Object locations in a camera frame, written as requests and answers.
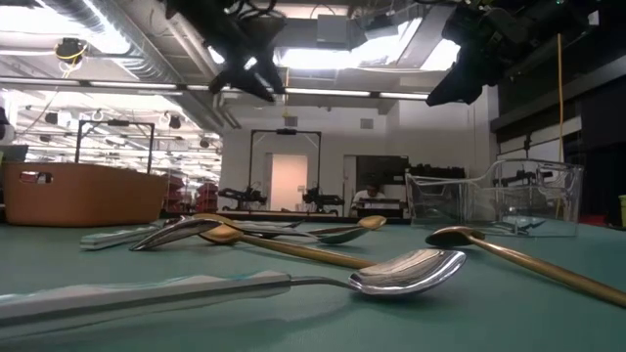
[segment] door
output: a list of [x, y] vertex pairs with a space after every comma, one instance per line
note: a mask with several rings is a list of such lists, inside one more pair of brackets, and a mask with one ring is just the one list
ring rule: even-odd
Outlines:
[[296, 211], [302, 203], [302, 192], [298, 189], [306, 189], [307, 172], [306, 155], [272, 155], [270, 210]]

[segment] clear plastic basket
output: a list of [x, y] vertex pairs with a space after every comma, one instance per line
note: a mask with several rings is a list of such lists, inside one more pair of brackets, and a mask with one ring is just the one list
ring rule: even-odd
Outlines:
[[576, 236], [582, 177], [582, 166], [535, 159], [496, 161], [476, 179], [407, 174], [412, 224], [463, 225], [502, 236]]

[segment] cable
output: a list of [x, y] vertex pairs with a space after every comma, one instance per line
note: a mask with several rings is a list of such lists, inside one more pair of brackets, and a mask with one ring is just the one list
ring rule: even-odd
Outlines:
[[76, 53], [76, 54], [70, 55], [70, 56], [68, 56], [68, 57], [62, 57], [62, 56], [60, 56], [59, 54], [56, 54], [56, 53], [57, 53], [57, 48], [58, 48], [58, 47], [59, 47], [59, 44], [55, 45], [55, 55], [57, 56], [57, 59], [59, 59], [59, 60], [74, 60], [74, 62], [73, 62], [72, 64], [75, 64], [75, 60], [76, 60], [79, 56], [81, 56], [81, 55], [83, 55], [83, 54], [85, 53], [85, 51], [87, 50], [88, 45], [83, 46], [83, 48], [82, 48], [82, 50], [81, 50], [81, 51], [79, 51], [79, 52], [78, 52], [78, 53]]
[[317, 10], [317, 8], [319, 8], [320, 6], [324, 6], [325, 8], [329, 9], [334, 16], [336, 16], [335, 10], [333, 10], [332, 7], [326, 5], [326, 4], [317, 4], [313, 7], [313, 10], [311, 10], [311, 15], [309, 15], [309, 19], [313, 19], [313, 14], [315, 14], [315, 10]]
[[[562, 38], [560, 33], [557, 35], [557, 51], [559, 62], [559, 162], [562, 162], [563, 154], [563, 121], [565, 118], [565, 106], [563, 104], [563, 53], [562, 53]], [[557, 214], [556, 219], [559, 219], [560, 212], [560, 198], [557, 201]]]
[[[62, 79], [66, 79], [69, 77], [69, 74], [73, 71], [74, 66], [76, 65], [76, 60], [78, 59], [78, 55], [72, 55], [73, 56], [73, 61], [71, 63], [71, 67], [70, 69], [65, 72], [62, 76]], [[37, 118], [35, 118], [34, 121], [32, 121], [32, 123], [30, 125], [28, 125], [28, 127], [26, 127], [26, 129], [24, 129], [21, 134], [25, 134], [26, 132], [28, 132], [28, 130], [30, 130], [30, 128], [32, 128], [32, 126], [34, 126], [37, 122], [39, 122], [39, 120], [41, 119], [41, 117], [43, 117], [43, 114], [46, 113], [46, 111], [48, 110], [48, 108], [52, 105], [52, 102], [54, 102], [55, 98], [57, 98], [57, 95], [59, 95], [59, 87], [57, 87], [55, 89], [55, 94], [53, 94], [52, 98], [50, 98], [50, 101], [48, 101], [48, 104], [46, 104], [46, 106], [43, 108], [43, 110], [41, 111], [41, 113], [39, 113], [39, 116], [37, 116]]]

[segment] orange basket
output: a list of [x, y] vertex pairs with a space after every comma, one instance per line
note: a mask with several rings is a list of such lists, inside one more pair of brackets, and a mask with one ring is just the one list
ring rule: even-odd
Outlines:
[[7, 222], [95, 227], [158, 219], [167, 179], [114, 167], [49, 162], [2, 164]]

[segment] table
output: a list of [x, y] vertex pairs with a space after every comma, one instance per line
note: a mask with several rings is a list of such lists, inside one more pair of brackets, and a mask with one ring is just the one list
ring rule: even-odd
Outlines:
[[[320, 224], [305, 224], [303, 229]], [[188, 239], [152, 252], [78, 250], [102, 229], [0, 226], [0, 294], [76, 284], [161, 281], [261, 270], [346, 280], [351, 271], [249, 244]], [[382, 261], [425, 247], [424, 230], [387, 225], [333, 250]], [[489, 239], [626, 289], [626, 234], [581, 226], [578, 238]], [[618, 351], [626, 311], [574, 292], [477, 247], [442, 286], [404, 301], [375, 301], [332, 286], [271, 298], [158, 313], [0, 341], [20, 351]]]

